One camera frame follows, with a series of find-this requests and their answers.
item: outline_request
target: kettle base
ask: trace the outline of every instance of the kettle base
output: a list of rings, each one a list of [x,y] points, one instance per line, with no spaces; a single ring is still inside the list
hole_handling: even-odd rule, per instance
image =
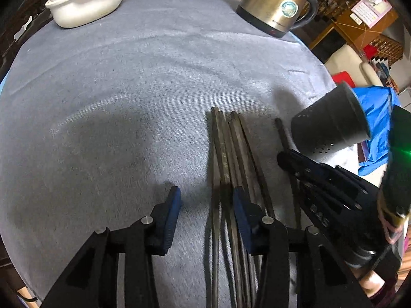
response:
[[[249,22],[252,26],[255,26],[258,30],[269,34],[275,38],[282,38],[286,34],[286,32],[282,32],[269,26],[268,24],[264,23],[263,21],[259,20],[257,17],[251,15],[248,11],[243,9],[241,6],[237,7],[236,10],[237,14],[245,21]]]

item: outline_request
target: round sticker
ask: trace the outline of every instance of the round sticker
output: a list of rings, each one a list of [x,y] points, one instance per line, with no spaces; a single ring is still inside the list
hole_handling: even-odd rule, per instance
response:
[[[298,6],[294,1],[284,1],[281,4],[281,11],[285,17],[294,17],[297,14]]]

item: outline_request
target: gray cup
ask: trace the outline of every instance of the gray cup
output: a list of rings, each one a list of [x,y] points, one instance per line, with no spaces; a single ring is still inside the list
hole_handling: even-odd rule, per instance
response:
[[[291,120],[301,154],[316,160],[370,138],[367,118],[345,82],[337,85]]]

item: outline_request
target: electric kettle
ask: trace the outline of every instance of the electric kettle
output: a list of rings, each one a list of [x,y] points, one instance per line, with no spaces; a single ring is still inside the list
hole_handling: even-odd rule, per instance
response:
[[[305,3],[308,12],[299,20]],[[310,22],[318,11],[317,0],[241,0],[237,14],[265,33],[281,38],[289,30]]]

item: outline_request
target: gray tablecloth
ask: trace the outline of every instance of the gray tablecloth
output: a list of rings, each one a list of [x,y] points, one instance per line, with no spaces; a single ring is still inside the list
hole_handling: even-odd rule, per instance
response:
[[[291,34],[269,37],[237,4],[123,0],[79,28],[51,22],[23,45],[0,97],[0,230],[40,298],[94,229],[129,226],[176,184],[173,246],[154,258],[159,301],[205,307],[212,106],[245,115],[278,218],[294,224],[273,118],[289,126],[334,83]],[[358,167],[353,149],[329,163]],[[220,274],[229,307],[223,264]]]

